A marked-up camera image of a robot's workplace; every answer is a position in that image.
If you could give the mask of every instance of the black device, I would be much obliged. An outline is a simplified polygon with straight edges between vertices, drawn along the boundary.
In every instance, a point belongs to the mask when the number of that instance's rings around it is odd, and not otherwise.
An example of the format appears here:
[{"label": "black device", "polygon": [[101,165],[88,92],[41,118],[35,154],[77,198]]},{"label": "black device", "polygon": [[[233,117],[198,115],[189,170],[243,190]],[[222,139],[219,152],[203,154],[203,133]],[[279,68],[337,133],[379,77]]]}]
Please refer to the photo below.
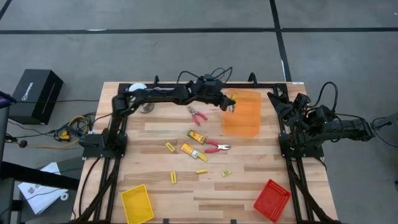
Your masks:
[{"label": "black device", "polygon": [[18,104],[9,118],[21,124],[48,124],[63,81],[52,71],[25,69],[12,94]]}]

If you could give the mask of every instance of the red-handled pliers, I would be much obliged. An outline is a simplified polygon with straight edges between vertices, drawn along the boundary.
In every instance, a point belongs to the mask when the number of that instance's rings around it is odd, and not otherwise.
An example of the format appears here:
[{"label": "red-handled pliers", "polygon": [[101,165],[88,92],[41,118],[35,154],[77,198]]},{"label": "red-handled pliers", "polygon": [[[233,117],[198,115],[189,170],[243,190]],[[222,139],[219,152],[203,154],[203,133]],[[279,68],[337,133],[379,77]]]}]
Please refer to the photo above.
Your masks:
[{"label": "red-handled pliers", "polygon": [[198,126],[200,126],[200,122],[199,122],[198,118],[196,117],[196,115],[200,116],[200,117],[203,118],[205,121],[207,121],[207,117],[206,117],[203,113],[201,113],[201,112],[199,112],[199,111],[195,111],[191,106],[188,107],[188,110],[189,110],[189,112],[191,112],[191,114],[192,114],[192,119],[193,119],[193,121],[194,121]]},{"label": "red-handled pliers", "polygon": [[214,146],[217,146],[217,148],[206,149],[205,150],[206,153],[214,153],[214,152],[218,152],[220,150],[231,149],[231,146],[229,146],[229,145],[220,145],[218,142],[212,141],[212,140],[206,140],[206,144],[212,144]]}]

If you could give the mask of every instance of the concrete floor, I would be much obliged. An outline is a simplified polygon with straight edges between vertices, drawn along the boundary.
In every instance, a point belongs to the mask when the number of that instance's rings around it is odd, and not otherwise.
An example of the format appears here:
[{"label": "concrete floor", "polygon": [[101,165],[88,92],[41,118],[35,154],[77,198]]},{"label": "concrete floor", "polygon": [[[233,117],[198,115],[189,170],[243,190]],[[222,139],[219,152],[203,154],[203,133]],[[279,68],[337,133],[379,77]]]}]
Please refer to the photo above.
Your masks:
[{"label": "concrete floor", "polygon": [[[277,8],[285,28],[398,27],[394,0],[278,0]],[[273,26],[265,0],[13,0],[0,20],[0,30]],[[323,83],[333,81],[339,87],[340,113],[371,121],[398,111],[398,33],[284,33],[283,37],[292,80],[305,82],[313,100]],[[231,80],[245,81],[250,72],[259,81],[284,80],[274,33],[0,35],[0,43],[1,91],[12,93],[26,68],[49,68],[65,82],[60,100],[98,99],[105,81],[153,80],[155,75],[172,81],[182,70],[201,74],[233,66]],[[332,100],[333,92],[327,89],[322,103],[331,105]],[[27,127],[45,131],[95,110],[96,103],[58,103],[48,126]],[[12,125],[7,131],[30,134]],[[381,131],[398,145],[393,140],[396,133],[392,128]],[[29,142],[54,143],[48,137]],[[379,139],[328,142],[324,149],[339,219],[395,223],[398,149]],[[81,153],[7,145],[4,160],[38,167]],[[69,215],[60,211],[46,220],[65,222]]]}]

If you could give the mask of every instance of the red plastic basket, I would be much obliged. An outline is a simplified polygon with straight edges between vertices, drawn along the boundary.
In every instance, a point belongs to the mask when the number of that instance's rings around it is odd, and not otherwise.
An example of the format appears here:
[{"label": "red plastic basket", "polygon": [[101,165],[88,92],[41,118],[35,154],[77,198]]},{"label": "red plastic basket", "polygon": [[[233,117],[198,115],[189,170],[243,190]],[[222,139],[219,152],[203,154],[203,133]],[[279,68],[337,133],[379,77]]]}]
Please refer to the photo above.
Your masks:
[{"label": "red plastic basket", "polygon": [[254,208],[276,223],[289,201],[290,192],[269,179],[260,196],[254,203]]}]

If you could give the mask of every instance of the translucent orange bin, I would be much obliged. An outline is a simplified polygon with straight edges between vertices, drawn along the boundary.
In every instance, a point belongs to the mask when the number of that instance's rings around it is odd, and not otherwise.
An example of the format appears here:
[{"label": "translucent orange bin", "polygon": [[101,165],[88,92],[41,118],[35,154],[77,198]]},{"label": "translucent orange bin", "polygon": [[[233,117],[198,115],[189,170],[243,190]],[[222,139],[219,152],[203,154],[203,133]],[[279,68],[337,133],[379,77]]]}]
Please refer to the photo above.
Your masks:
[{"label": "translucent orange bin", "polygon": [[256,91],[229,89],[226,95],[236,101],[223,115],[225,134],[254,137],[260,132],[261,94]]}]

